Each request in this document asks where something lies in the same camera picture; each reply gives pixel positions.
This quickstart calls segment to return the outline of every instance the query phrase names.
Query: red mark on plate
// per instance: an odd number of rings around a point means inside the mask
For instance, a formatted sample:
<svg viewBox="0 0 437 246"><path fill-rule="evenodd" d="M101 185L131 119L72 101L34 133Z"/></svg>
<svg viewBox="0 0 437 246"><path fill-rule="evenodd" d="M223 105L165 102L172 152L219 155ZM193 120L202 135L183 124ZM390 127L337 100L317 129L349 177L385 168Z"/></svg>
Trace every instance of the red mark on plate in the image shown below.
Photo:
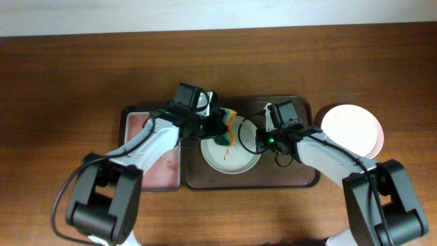
<svg viewBox="0 0 437 246"><path fill-rule="evenodd" d="M229 148L226 148L225 158L223 158L224 161L226 161L226 155L229 156Z"/></svg>

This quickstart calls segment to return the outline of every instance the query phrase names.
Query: round plate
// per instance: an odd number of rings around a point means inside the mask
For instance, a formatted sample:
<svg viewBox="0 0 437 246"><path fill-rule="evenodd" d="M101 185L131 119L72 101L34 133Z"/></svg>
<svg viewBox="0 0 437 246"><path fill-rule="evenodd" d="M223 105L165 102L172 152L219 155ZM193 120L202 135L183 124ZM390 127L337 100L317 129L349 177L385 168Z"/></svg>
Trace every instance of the round plate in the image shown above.
<svg viewBox="0 0 437 246"><path fill-rule="evenodd" d="M202 155L212 168L225 174L240 174L251 169L258 162L260 154L247 152L238 141L238 127L243 117L236 116L232 124L232 132L236 138L233 147L220 146L214 139L204 139L200 143ZM255 136L257 127L246 120L241 128L241 141L252 151L256 151Z"/></svg>
<svg viewBox="0 0 437 246"><path fill-rule="evenodd" d="M384 143L379 121L356 105L332 108L323 117L322 130L337 144L368 159L374 158Z"/></svg>

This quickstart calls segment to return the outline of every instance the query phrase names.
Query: brown table surface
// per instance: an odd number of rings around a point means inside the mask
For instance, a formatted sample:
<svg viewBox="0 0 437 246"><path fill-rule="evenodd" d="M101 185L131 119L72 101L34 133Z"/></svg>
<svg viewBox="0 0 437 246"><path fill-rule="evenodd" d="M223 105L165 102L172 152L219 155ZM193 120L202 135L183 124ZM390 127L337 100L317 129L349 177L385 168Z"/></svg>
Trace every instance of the brown table surface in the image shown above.
<svg viewBox="0 0 437 246"><path fill-rule="evenodd" d="M88 152L117 147L126 105L173 98L179 81L219 96L305 97L315 115L351 103L380 121L377 156L403 163L437 245L437 23L0 38L0 245L69 245L49 226ZM64 223L64 199L57 223ZM262 245L348 227L343 192L313 189L141 197L144 245Z"/></svg>

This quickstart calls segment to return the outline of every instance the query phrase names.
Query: white wall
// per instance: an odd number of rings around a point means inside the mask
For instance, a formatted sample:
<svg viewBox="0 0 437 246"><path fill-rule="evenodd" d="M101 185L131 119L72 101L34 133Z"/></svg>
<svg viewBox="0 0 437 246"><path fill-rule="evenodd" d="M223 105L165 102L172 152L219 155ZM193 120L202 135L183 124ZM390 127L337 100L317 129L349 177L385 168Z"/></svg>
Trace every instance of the white wall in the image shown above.
<svg viewBox="0 0 437 246"><path fill-rule="evenodd" d="M0 36L437 21L437 0L0 0Z"/></svg>

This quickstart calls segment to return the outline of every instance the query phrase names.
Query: white circle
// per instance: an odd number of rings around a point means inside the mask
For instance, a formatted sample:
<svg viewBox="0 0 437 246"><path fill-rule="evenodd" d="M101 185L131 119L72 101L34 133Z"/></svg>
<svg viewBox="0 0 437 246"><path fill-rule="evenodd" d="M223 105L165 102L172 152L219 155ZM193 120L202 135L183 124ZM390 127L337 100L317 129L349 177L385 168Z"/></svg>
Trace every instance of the white circle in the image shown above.
<svg viewBox="0 0 437 246"><path fill-rule="evenodd" d="M332 108L322 120L322 130L337 144L368 159L374 158L384 143L379 121L356 105Z"/></svg>
<svg viewBox="0 0 437 246"><path fill-rule="evenodd" d="M233 147L220 146L213 139L201 141L202 155L215 170L226 174L240 174L251 169L258 162L260 155L247 152L238 141L238 127L243 119L243 117L237 115L232 124L232 133L236 138ZM252 151L256 151L256 130L257 127L246 120L240 133L244 146Z"/></svg>

